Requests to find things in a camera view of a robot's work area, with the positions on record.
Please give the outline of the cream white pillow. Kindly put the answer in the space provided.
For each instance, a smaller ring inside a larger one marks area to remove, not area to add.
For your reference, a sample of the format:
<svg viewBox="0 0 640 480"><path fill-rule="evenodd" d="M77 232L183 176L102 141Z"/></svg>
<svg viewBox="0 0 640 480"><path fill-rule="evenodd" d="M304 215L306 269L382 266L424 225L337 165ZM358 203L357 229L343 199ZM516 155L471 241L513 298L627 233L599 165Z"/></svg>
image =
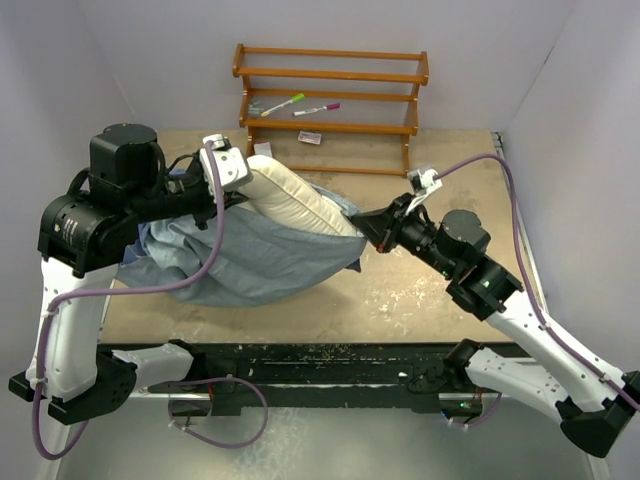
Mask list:
<svg viewBox="0 0 640 480"><path fill-rule="evenodd" d="M338 203L321 195L279 161L254 155L247 162L253 178L239 188L247 198L242 204L244 209L300 231L343 237L358 235Z"/></svg>

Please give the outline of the blue printed pillowcase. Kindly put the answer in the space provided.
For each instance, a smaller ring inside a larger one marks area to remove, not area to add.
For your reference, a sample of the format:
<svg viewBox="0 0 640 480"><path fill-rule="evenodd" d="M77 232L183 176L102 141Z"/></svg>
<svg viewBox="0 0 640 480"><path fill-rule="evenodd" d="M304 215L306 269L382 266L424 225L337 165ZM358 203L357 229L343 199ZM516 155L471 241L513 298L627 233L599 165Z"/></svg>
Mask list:
<svg viewBox="0 0 640 480"><path fill-rule="evenodd" d="M348 221L358 213L349 200L311 185L338 203ZM223 242L208 273L175 291L175 298L212 307L257 307L314 287L343 270L360 269L367 241L357 230L356 237L300 231L244 209L244 202L226 209ZM191 216L142 224L117 278L130 288L184 280L204 265L218 233L214 219L206 230L199 230Z"/></svg>

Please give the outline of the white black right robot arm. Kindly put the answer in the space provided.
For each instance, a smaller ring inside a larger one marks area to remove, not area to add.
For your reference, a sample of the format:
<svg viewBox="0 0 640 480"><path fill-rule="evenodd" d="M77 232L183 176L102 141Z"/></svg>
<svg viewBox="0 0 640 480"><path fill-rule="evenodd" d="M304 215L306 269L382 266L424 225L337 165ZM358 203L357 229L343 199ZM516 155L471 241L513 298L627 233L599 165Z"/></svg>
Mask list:
<svg viewBox="0 0 640 480"><path fill-rule="evenodd" d="M434 223L424 206L404 194L383 209L350 222L380 253L399 246L441 274L463 311L521 347L534 364L504 358L461 341L445 360L446 383L505 394L557 423L583 452L604 458L639 409L639 374L623 372L540 311L536 298L486 253L491 240L478 216L451 210Z"/></svg>

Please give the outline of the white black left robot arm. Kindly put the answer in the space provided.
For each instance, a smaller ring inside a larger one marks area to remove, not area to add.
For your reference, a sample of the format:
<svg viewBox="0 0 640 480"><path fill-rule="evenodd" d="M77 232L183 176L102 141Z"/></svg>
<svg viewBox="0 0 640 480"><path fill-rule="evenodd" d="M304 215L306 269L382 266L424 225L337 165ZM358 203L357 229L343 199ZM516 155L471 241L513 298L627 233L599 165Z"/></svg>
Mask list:
<svg viewBox="0 0 640 480"><path fill-rule="evenodd" d="M202 387L205 355L181 340L132 352L99 344L106 306L126 249L141 224L189 216L204 229L251 180L243 153L216 134L187 170L172 174L154 129L114 124L89 144L89 166L52 201L40 223L42 320L29 368L9 381L31 403L73 425L111 413L141 388L173 382Z"/></svg>

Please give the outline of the white red small box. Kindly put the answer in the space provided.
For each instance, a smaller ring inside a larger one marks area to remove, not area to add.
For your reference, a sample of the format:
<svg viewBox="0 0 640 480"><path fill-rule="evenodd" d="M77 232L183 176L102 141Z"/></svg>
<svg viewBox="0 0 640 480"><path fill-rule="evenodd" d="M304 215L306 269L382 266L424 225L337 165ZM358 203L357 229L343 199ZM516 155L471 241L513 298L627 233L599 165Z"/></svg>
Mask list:
<svg viewBox="0 0 640 480"><path fill-rule="evenodd" d="M269 142L256 143L254 145L254 154L273 158L271 144Z"/></svg>

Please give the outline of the pale green small clips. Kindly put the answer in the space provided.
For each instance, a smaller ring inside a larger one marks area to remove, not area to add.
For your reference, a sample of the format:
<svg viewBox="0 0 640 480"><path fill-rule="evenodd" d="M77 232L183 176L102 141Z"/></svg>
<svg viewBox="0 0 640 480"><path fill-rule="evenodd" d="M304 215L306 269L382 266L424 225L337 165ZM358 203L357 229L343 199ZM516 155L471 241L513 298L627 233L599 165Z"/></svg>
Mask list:
<svg viewBox="0 0 640 480"><path fill-rule="evenodd" d="M252 101L248 106L248 112L253 114L259 114L264 111L259 101Z"/></svg>

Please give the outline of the white red label card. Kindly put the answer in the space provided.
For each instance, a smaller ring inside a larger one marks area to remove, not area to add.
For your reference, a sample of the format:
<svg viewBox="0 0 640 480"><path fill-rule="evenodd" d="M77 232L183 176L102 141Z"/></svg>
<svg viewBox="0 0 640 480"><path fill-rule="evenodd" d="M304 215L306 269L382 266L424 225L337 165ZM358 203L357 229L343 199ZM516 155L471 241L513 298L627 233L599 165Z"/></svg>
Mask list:
<svg viewBox="0 0 640 480"><path fill-rule="evenodd" d="M317 132L300 131L298 140L301 143L319 145L322 141L322 134Z"/></svg>

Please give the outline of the wooden slatted rack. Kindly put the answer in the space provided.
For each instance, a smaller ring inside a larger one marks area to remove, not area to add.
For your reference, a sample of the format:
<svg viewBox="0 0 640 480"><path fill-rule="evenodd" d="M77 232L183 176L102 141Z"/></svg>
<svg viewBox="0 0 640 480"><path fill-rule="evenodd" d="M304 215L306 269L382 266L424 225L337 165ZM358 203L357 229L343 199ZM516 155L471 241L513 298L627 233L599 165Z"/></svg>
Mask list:
<svg viewBox="0 0 640 480"><path fill-rule="evenodd" d="M291 56L311 59L337 58L376 61L414 62L413 74L357 72L250 66L249 56ZM410 169L410 138L419 130L419 92L430 78L428 53L371 52L330 49L301 49L246 46L239 43L234 52L232 74L242 80L242 102L238 114L239 126L247 130L246 153L255 153L262 130L290 130L317 133L386 135L400 142L401 167L398 169L353 168L337 166L297 165L300 172L344 173L404 177ZM257 78L292 80L342 81L409 85L407 93L314 90L307 88L259 88L252 84ZM406 106L401 124L362 123L348 121L318 121L311 117L320 112L332 113L345 101L394 103Z"/></svg>

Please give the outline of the magenta cap marker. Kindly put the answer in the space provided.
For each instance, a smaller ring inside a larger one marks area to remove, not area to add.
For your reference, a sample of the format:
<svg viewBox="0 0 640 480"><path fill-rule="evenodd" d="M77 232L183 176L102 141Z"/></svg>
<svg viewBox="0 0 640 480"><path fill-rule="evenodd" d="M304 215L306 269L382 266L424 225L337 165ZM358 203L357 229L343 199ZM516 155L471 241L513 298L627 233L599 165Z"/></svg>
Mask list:
<svg viewBox="0 0 640 480"><path fill-rule="evenodd" d="M298 111L294 111L292 113L293 117L301 117L301 116L306 116L306 115L311 115L311 114L315 114L315 113L319 113L319 112L323 112L323 111L332 111L332 110L337 110L339 109L341 106L340 103L332 103L332 104L327 104L327 105L323 105L320 107L312 107L312 108L308 108L308 109L304 109L304 110L298 110Z"/></svg>

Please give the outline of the green cap marker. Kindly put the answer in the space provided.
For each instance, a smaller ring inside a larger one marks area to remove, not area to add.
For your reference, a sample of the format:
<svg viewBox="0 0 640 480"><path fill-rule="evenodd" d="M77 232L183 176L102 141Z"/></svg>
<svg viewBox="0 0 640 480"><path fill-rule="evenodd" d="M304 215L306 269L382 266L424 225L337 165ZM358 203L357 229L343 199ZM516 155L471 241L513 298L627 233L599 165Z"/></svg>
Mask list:
<svg viewBox="0 0 640 480"><path fill-rule="evenodd" d="M275 106L273 106L271 108L268 108L268 109L264 110L260 114L260 116L261 117L267 117L267 116L275 113L278 110L281 110L281 109L283 109L283 108L285 108L285 107L287 107L289 105L295 104L295 103L303 100L304 98L305 98L305 94L304 93L298 93L298 94L292 96L290 99L288 99L288 100L286 100L284 102L281 102L281 103L279 103L279 104L277 104L277 105L275 105Z"/></svg>

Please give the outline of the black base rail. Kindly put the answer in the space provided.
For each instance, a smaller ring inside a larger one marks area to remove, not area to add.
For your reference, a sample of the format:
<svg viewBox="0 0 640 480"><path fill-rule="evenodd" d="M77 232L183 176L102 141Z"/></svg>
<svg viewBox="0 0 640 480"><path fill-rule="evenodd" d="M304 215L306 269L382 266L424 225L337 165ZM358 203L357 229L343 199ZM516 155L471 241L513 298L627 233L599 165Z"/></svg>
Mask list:
<svg viewBox="0 0 640 480"><path fill-rule="evenodd" d="M212 387L161 384L154 394L192 400L214 415L245 407L406 409L475 419L490 410L495 392L452 379L444 359L451 343L202 344L203 378Z"/></svg>

